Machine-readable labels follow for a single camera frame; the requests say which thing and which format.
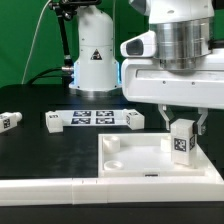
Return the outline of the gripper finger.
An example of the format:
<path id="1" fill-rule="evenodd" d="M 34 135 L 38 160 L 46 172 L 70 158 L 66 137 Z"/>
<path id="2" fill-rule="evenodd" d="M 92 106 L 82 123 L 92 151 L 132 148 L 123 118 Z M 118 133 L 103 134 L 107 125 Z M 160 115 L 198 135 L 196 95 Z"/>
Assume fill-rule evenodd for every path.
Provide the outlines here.
<path id="1" fill-rule="evenodd" d="M 170 122 L 174 118 L 174 114 L 168 105 L 159 104 L 158 110 L 161 116 L 163 117 L 166 125 L 166 129 L 170 129 Z"/>
<path id="2" fill-rule="evenodd" d="M 200 115 L 199 120 L 197 121 L 197 133 L 199 135 L 203 135 L 206 132 L 206 124 L 205 121 L 208 116 L 207 108 L 199 108 L 198 114 Z"/>

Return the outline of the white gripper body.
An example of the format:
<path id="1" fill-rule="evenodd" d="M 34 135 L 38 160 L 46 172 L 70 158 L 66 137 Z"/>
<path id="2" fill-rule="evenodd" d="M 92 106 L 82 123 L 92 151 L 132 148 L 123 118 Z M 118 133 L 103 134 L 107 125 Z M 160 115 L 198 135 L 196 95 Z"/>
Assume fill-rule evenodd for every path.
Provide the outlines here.
<path id="1" fill-rule="evenodd" d="M 224 49 L 198 58 L 194 70 L 167 71 L 152 58 L 126 59 L 121 77 L 129 101 L 224 109 Z"/>

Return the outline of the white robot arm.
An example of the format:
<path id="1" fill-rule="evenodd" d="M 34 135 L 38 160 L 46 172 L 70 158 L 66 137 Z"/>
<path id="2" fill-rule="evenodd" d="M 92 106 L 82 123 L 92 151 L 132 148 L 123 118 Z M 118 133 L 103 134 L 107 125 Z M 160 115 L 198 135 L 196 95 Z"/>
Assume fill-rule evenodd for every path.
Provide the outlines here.
<path id="1" fill-rule="evenodd" d="M 113 21 L 94 2 L 79 6 L 79 57 L 69 87 L 92 95 L 121 88 L 132 102 L 224 109 L 224 45 L 212 38 L 213 0 L 129 0 L 146 32 L 113 55 Z"/>

